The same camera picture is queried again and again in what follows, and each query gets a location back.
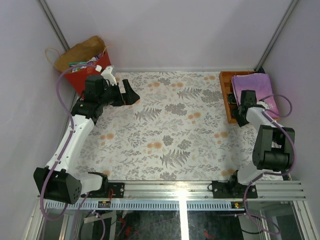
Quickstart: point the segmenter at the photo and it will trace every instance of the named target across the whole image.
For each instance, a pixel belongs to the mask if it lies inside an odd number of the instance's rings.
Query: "purple cloth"
[[[240,105],[242,90],[255,90],[257,101],[260,101],[260,99],[273,94],[268,74],[253,73],[249,75],[234,75],[231,82],[238,106]],[[268,104],[271,110],[279,113],[274,97],[270,97],[264,100],[264,102]],[[268,114],[272,118],[278,118],[277,115],[271,112]]]

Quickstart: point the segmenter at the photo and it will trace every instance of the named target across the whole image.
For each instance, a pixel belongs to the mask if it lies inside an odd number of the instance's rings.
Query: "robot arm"
[[[242,198],[248,185],[252,185],[249,198],[257,198],[257,193],[251,191],[255,183],[252,180],[264,172],[283,172],[293,164],[293,148],[282,131],[270,122],[272,119],[266,112],[263,102],[257,102],[256,92],[243,90],[241,104],[232,111],[240,127],[251,123],[258,131],[252,153],[252,162],[237,170],[228,182],[213,181],[215,198]],[[278,124],[294,142],[295,131]]]
[[[237,173],[238,182],[248,185],[263,172],[280,172],[288,170],[293,164],[293,149],[284,134],[273,125],[272,119],[262,102],[257,102],[256,92],[244,90],[241,92],[241,105],[235,115],[244,123],[243,118],[258,131],[252,153],[252,162]],[[294,141],[295,131],[289,127],[283,128]]]
[[[80,156],[83,144],[103,113],[103,107],[132,105],[140,99],[127,79],[122,81],[125,93],[121,93],[113,72],[113,66],[108,66],[101,75],[88,76],[83,91],[84,99],[80,97],[71,111],[74,128],[72,129],[69,124],[59,147],[46,167],[37,167],[34,171],[33,178],[41,192],[49,171],[58,162],[46,185],[45,199],[74,204],[84,193],[96,192],[108,195],[108,176],[98,172],[89,172],[86,177],[80,179],[73,176],[74,165]]]

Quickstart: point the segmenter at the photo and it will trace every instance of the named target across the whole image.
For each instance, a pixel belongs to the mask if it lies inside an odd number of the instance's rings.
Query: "gray wall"
[[[20,240],[38,194],[34,170],[51,158],[66,119],[44,55],[61,48],[37,1],[2,1],[0,16],[0,239]],[[71,87],[61,93],[70,104]]]
[[[253,69],[290,0],[47,0],[70,45],[100,35],[120,71]]]
[[[292,175],[302,181],[320,231],[319,10],[319,0],[300,1],[263,67],[275,92],[292,101],[292,115],[280,122],[295,129],[298,162]]]

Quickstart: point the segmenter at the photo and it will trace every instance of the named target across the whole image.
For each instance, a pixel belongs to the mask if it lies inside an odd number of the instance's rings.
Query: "wooden tray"
[[[228,102],[228,94],[233,93],[231,78],[234,75],[248,75],[254,74],[255,71],[222,71],[220,72],[219,79],[222,90],[222,96],[224,101],[224,107],[226,112],[226,117],[228,118],[228,123],[237,124],[237,120],[232,116],[231,111],[237,107],[236,104],[230,105]]]

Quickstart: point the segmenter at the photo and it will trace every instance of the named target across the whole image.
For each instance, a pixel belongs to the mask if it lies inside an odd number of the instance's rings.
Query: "floral tablecloth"
[[[104,108],[83,145],[78,176],[96,171],[110,180],[226,180],[252,160],[257,133],[250,124],[227,122],[219,72],[116,77],[129,79],[141,99]]]

